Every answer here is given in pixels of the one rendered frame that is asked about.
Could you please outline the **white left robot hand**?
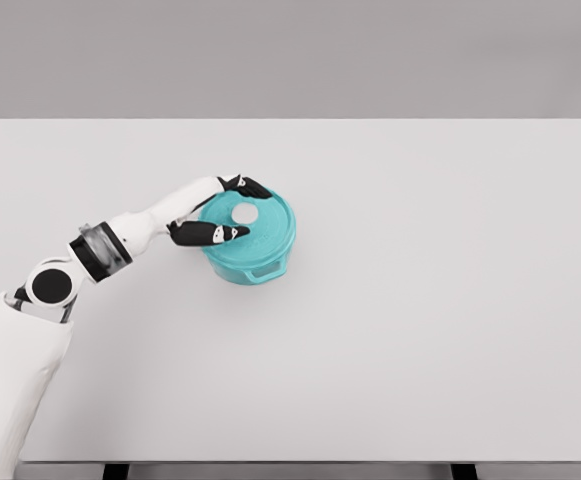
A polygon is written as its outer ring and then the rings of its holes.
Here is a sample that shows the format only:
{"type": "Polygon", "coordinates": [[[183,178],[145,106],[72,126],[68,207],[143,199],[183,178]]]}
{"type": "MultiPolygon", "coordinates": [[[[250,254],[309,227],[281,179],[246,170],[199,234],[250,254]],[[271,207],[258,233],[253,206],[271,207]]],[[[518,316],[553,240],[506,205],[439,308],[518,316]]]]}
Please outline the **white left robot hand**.
{"type": "Polygon", "coordinates": [[[240,225],[222,225],[188,217],[219,194],[234,191],[242,197],[270,199],[272,193],[254,179],[241,174],[207,176],[179,188],[150,208],[155,220],[165,225],[178,246],[203,247],[229,242],[250,233],[240,225]]]}

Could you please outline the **teal pot lid white knob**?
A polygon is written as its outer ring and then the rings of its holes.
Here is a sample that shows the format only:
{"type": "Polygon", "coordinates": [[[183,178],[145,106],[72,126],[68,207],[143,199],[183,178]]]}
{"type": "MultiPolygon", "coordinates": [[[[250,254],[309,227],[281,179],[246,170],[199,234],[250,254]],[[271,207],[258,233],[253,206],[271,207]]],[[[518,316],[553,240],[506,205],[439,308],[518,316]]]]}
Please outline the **teal pot lid white knob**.
{"type": "Polygon", "coordinates": [[[257,218],[247,224],[250,233],[235,240],[205,247],[204,252],[220,264],[257,266],[283,254],[295,232],[295,220],[289,204],[275,192],[268,199],[244,197],[235,191],[217,195],[200,211],[199,220],[221,225],[241,225],[233,219],[236,206],[246,203],[256,207],[257,218]]]}

